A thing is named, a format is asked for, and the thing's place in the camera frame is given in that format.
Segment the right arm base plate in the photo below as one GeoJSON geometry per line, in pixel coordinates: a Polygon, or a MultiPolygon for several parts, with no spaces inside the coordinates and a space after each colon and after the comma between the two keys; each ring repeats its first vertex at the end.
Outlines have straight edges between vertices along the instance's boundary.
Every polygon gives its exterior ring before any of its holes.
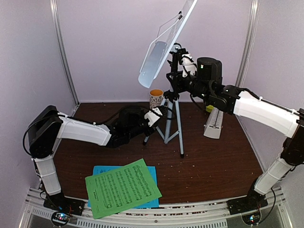
{"type": "Polygon", "coordinates": [[[230,215],[239,213],[245,213],[252,210],[258,210],[261,207],[268,205],[267,200],[264,196],[262,197],[241,197],[236,199],[230,199],[227,201],[228,210],[230,215]]]}

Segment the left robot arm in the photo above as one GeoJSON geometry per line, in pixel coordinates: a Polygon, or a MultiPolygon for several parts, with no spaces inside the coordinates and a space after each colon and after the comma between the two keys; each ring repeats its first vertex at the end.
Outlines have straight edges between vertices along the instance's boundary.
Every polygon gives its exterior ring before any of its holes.
{"type": "Polygon", "coordinates": [[[163,105],[151,109],[128,105],[107,120],[97,123],[68,116],[53,105],[47,106],[28,126],[22,140],[28,140],[29,147],[24,150],[34,161],[50,204],[58,211],[64,211],[68,207],[52,158],[56,139],[117,148],[128,144],[140,134],[150,136],[167,111],[168,108],[163,105]]]}

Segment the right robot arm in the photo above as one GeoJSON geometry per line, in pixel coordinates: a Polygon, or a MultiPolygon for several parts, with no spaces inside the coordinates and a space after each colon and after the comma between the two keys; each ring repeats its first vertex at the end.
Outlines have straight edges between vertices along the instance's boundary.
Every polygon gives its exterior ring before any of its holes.
{"type": "Polygon", "coordinates": [[[304,162],[304,111],[288,109],[267,101],[247,88],[222,84],[222,63],[210,57],[193,61],[189,55],[173,57],[167,79],[173,94],[188,92],[205,105],[227,113],[246,117],[269,126],[286,136],[283,151],[253,184],[244,198],[246,209],[254,209],[262,196],[296,166],[304,162]]]}

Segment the white perforated music stand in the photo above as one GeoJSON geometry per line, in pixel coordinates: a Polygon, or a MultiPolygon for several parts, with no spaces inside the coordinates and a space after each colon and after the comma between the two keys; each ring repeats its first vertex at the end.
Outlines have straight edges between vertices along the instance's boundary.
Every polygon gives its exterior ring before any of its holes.
{"type": "MultiPolygon", "coordinates": [[[[184,28],[188,18],[190,17],[197,1],[187,0],[182,10],[169,21],[173,21],[166,30],[161,32],[161,28],[168,22],[160,25],[156,38],[150,43],[146,55],[144,57],[142,66],[140,68],[140,74],[138,77],[139,83],[150,88],[154,79],[158,76],[163,64],[168,58],[168,55],[172,55],[172,61],[169,62],[172,73],[178,72],[178,56],[177,50],[181,49],[181,45],[177,43],[182,29],[184,28]]],[[[171,91],[171,87],[168,91],[164,92],[161,105],[167,104],[169,111],[167,113],[167,121],[165,133],[157,127],[157,131],[163,138],[164,143],[167,144],[174,137],[179,137],[180,143],[180,155],[184,157],[183,139],[182,139],[182,126],[179,107],[179,94],[174,94],[171,91]]]]}

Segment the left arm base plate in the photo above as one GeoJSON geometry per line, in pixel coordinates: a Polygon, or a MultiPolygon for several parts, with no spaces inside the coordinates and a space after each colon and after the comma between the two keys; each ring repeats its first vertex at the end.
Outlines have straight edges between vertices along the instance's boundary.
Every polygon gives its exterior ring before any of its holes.
{"type": "Polygon", "coordinates": [[[79,199],[71,199],[66,197],[54,198],[51,196],[50,198],[46,198],[44,200],[43,206],[45,208],[64,212],[66,214],[81,216],[85,202],[79,199]]]}

